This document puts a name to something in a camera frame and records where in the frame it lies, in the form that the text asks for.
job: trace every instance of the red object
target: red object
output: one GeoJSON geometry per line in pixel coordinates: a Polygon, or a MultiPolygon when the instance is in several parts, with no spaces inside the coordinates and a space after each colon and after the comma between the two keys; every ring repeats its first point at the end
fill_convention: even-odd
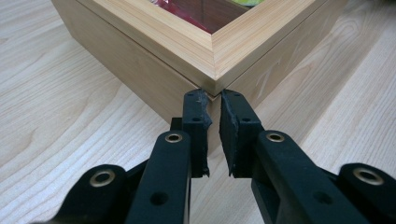
{"type": "Polygon", "coordinates": [[[211,34],[211,32],[200,22],[193,19],[187,12],[183,11],[176,4],[172,3],[172,0],[157,0],[154,2],[154,4],[211,34]]]}

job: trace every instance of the clamp hole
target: clamp hole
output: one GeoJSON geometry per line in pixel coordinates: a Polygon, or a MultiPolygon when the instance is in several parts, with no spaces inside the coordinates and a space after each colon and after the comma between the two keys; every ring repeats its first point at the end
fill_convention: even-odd
{"type": "Polygon", "coordinates": [[[177,142],[180,142],[182,139],[183,139],[183,136],[181,136],[178,133],[170,133],[165,137],[165,140],[168,143],[177,143],[177,142]]]}
{"type": "Polygon", "coordinates": [[[376,172],[371,171],[369,169],[365,169],[361,167],[356,168],[353,170],[353,175],[366,184],[370,184],[374,186],[380,186],[384,184],[384,179],[376,172]]]}
{"type": "Polygon", "coordinates": [[[109,185],[116,178],[116,174],[110,169],[96,172],[90,179],[90,184],[94,188],[101,188],[109,185]]]}
{"type": "Polygon", "coordinates": [[[268,133],[266,135],[267,139],[270,140],[271,142],[276,142],[280,143],[285,141],[285,137],[279,133],[268,133]]]}
{"type": "Polygon", "coordinates": [[[168,194],[159,191],[153,193],[149,200],[152,204],[159,206],[165,204],[168,201],[168,198],[168,194]]]}

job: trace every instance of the metal grommet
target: metal grommet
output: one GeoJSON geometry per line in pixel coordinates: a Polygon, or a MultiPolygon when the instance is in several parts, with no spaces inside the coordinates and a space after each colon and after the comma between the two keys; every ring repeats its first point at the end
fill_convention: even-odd
{"type": "Polygon", "coordinates": [[[113,182],[116,174],[110,169],[97,171],[90,179],[91,186],[101,188],[113,182]]]}
{"type": "Polygon", "coordinates": [[[183,136],[178,133],[169,133],[165,137],[165,140],[168,143],[177,143],[177,142],[180,142],[182,139],[183,139],[183,136]]]}
{"type": "Polygon", "coordinates": [[[285,141],[285,137],[279,133],[268,133],[266,135],[267,139],[270,140],[271,142],[276,142],[280,143],[285,141]]]}
{"type": "Polygon", "coordinates": [[[378,175],[376,172],[371,171],[366,168],[356,168],[353,170],[353,175],[364,183],[379,186],[384,184],[384,179],[378,175]]]}

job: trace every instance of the wooden box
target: wooden box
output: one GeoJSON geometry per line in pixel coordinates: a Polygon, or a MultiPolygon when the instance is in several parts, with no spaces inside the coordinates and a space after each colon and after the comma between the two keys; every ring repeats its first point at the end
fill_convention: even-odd
{"type": "Polygon", "coordinates": [[[71,35],[168,122],[181,116],[185,92],[206,90],[212,132],[223,89],[257,106],[346,1],[265,0],[211,35],[149,0],[52,0],[71,35]]]}

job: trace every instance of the light wood tabletop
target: light wood tabletop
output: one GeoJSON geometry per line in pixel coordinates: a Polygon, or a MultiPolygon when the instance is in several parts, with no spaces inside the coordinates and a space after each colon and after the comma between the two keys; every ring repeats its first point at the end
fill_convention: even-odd
{"type": "MultiPolygon", "coordinates": [[[[350,0],[331,33],[256,109],[320,167],[396,177],[396,4],[350,0]]],[[[90,168],[131,169],[169,125],[66,30],[50,0],[0,1],[0,223],[54,216],[90,168]]],[[[191,223],[263,223],[248,179],[192,180],[191,223]]]]}

